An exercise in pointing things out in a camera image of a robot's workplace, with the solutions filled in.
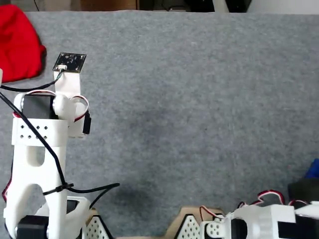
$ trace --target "red fabric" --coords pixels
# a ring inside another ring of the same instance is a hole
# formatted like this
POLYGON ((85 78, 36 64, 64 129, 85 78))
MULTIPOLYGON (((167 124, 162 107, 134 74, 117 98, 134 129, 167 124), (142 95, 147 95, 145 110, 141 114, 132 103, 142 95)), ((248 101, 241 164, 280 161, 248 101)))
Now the red fabric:
POLYGON ((45 47, 17 6, 0 6, 0 68, 2 82, 17 81, 37 76, 42 70, 45 47))

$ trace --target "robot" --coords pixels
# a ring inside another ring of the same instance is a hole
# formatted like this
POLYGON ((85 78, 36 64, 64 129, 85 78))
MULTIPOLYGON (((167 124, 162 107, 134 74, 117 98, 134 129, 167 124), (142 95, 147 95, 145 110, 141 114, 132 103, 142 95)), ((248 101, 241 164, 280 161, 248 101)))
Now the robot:
MULTIPOLYGON (((75 190, 63 177, 67 139, 82 138, 90 132, 89 102, 80 88, 85 58, 84 54, 61 53, 53 68, 55 92, 35 89, 20 93, 10 106, 14 109, 14 156, 12 177, 3 192, 3 216, 12 239, 112 239, 101 217, 95 215, 94 203, 84 197, 67 196, 67 191, 90 190, 75 190), (43 164, 36 158, 40 147, 45 147, 43 164), (42 188, 46 203, 35 215, 25 215, 23 209, 35 184, 42 188)), ((118 185, 95 190, 107 191, 118 185)), ((252 205, 240 204, 225 216, 201 207, 213 216, 212 220, 199 224, 194 215, 187 214, 174 239, 319 238, 319 202, 295 209, 284 205, 279 195, 281 205, 260 207, 263 196, 259 195, 252 205)))

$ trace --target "red and white wire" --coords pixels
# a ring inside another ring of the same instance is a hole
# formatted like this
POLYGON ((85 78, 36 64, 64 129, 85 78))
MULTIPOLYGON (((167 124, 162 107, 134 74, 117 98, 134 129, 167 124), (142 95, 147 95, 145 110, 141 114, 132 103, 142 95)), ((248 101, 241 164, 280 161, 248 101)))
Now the red and white wire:
POLYGON ((216 217, 219 219, 226 219, 226 217, 223 217, 222 215, 217 215, 213 213, 212 211, 210 211, 206 206, 202 205, 199 207, 199 214, 202 221, 204 220, 202 210, 205 210, 208 214, 210 214, 213 217, 216 217))
POLYGON ((5 203, 6 203, 6 197, 7 197, 7 194, 8 194, 8 189, 9 189, 9 186, 11 184, 11 181, 12 181, 12 174, 10 176, 10 179, 9 179, 6 187, 4 188, 4 190, 2 191, 2 194, 1 194, 5 203))
POLYGON ((257 201, 253 202, 251 205, 258 205, 258 204, 264 203, 265 201, 264 201, 263 197, 267 196, 267 195, 276 195, 279 198, 280 203, 282 205, 285 205, 285 198, 284 198, 283 194, 281 192, 276 191, 276 190, 267 190, 267 191, 260 192, 257 195, 257 201))
POLYGON ((288 203, 288 206, 292 206, 294 203, 303 203, 303 204, 306 204, 308 205, 307 202, 303 201, 303 200, 292 200, 288 203))
POLYGON ((15 113, 15 112, 13 112, 12 115, 13 115, 14 118, 21 118, 21 117, 20 117, 17 113, 15 113))
POLYGON ((239 205, 237 206, 237 208, 242 208, 242 207, 245 207, 245 206, 248 206, 248 204, 245 203, 245 202, 240 202, 239 205))
POLYGON ((88 101, 87 98, 85 98, 84 96, 81 96, 81 95, 73 96, 73 97, 71 98, 71 100, 72 100, 72 99, 75 99, 75 98, 83 99, 83 100, 85 101, 85 103, 86 103, 86 108, 85 108, 84 113, 81 114, 81 115, 79 115, 78 117, 76 117, 75 120, 74 120, 74 122, 77 122, 78 120, 80 120, 81 118, 83 118, 83 117, 86 115, 86 113, 89 111, 89 101, 88 101))
POLYGON ((34 91, 29 91, 28 93, 26 93, 26 95, 31 95, 31 94, 36 94, 36 93, 45 93, 45 94, 51 94, 56 96, 56 93, 53 91, 49 91, 49 90, 34 90, 34 91))

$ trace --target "wooden base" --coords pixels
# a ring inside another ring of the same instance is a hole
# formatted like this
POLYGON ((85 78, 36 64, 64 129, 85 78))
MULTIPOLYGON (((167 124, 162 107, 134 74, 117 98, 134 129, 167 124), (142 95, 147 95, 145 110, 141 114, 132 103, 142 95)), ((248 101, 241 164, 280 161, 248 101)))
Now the wooden base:
POLYGON ((81 0, 82 11, 117 11, 138 9, 137 0, 81 0))
MULTIPOLYGON (((213 213, 223 213, 220 209, 210 209, 210 211, 212 211, 213 213)), ((93 209, 91 215, 96 215, 96 214, 97 214, 97 211, 95 209, 93 209)), ((174 221, 170 224, 170 226, 168 227, 168 229, 163 237, 135 236, 135 237, 119 237, 116 239, 173 239, 175 237, 175 235, 177 234, 178 229, 179 229, 181 223, 183 222, 185 215, 187 215, 187 214, 193 214, 195 216, 198 224, 201 223, 201 218, 200 218, 200 214, 199 214, 199 207, 182 207, 181 210, 179 211, 179 214, 176 216, 174 221)), ((204 219, 204 221, 211 221, 212 216, 203 212, 203 219, 204 219)))

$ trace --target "table surface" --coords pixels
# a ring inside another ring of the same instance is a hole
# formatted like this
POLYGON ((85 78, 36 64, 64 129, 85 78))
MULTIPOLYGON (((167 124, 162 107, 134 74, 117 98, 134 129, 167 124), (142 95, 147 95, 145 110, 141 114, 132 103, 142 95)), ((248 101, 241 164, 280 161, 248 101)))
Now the table surface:
MULTIPOLYGON (((27 16, 47 47, 46 67, 11 85, 51 81, 60 52, 88 54, 81 80, 91 134, 69 140, 66 178, 81 189, 121 183, 96 205, 116 237, 160 236, 183 205, 229 211, 262 190, 286 193, 318 156, 317 15, 27 16)), ((4 187, 12 114, 4 103, 0 110, 4 187)), ((40 195, 37 188, 28 213, 40 195)))

